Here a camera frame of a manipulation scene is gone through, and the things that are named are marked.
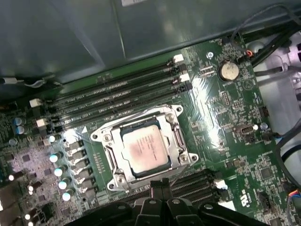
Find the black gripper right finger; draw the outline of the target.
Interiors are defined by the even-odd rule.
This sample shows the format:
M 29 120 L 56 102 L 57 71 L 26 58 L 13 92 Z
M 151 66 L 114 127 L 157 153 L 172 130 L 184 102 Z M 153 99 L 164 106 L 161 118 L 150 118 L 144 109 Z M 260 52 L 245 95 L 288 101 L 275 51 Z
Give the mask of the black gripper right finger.
M 163 197 L 174 226 L 264 226 L 265 223 L 214 202 L 194 208 L 185 199 L 174 198 L 168 180 L 163 181 Z

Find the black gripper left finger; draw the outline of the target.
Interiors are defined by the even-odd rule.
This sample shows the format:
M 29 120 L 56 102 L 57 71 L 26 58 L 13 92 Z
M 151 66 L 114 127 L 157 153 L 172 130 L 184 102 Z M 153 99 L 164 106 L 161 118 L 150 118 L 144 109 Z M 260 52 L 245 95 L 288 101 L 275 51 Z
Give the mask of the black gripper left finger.
M 139 199 L 131 207 L 125 202 L 116 202 L 87 215 L 88 226 L 159 226 L 163 210 L 164 180 L 151 181 L 150 195 Z

